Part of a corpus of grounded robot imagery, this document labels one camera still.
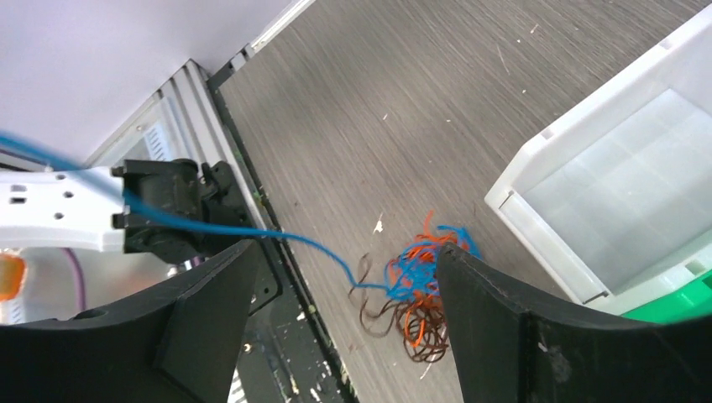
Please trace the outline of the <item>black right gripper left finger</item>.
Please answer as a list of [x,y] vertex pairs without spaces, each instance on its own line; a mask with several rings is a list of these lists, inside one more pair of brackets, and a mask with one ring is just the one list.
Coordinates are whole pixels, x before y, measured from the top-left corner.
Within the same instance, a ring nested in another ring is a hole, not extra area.
[[69,320],[2,327],[2,401],[226,401],[261,254],[243,240]]

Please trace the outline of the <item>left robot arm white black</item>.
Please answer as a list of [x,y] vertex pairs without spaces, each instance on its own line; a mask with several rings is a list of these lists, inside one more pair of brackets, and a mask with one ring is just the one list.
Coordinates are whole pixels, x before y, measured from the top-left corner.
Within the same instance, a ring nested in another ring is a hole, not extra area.
[[251,228],[247,202],[232,167],[189,159],[125,160],[88,174],[110,185],[104,196],[80,172],[1,174],[1,245],[4,248],[69,248],[125,254],[149,253],[167,264],[211,257],[238,235],[169,228],[133,212],[130,193],[149,207],[199,222]]

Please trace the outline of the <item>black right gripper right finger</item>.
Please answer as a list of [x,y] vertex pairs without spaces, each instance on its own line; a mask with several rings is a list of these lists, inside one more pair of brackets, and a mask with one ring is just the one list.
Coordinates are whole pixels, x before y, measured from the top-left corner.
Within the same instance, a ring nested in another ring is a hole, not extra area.
[[711,319],[640,322],[558,298],[455,244],[437,280],[467,402],[708,402]]

